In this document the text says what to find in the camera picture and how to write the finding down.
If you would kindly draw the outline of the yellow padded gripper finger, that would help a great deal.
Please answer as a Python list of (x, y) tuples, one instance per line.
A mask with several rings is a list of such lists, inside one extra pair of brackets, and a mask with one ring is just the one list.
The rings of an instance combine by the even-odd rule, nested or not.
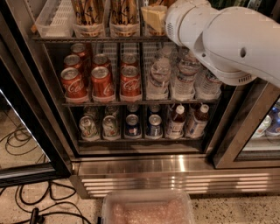
[(164, 36), (167, 7), (164, 5), (144, 6), (141, 12), (149, 34)]

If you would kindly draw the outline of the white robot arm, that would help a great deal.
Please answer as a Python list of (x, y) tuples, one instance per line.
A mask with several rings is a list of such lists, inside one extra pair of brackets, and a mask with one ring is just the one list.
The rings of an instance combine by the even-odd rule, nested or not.
[(193, 52), (220, 81), (240, 86), (261, 78), (280, 87), (280, 24), (244, 7), (216, 10), (207, 0), (144, 6), (144, 22)]

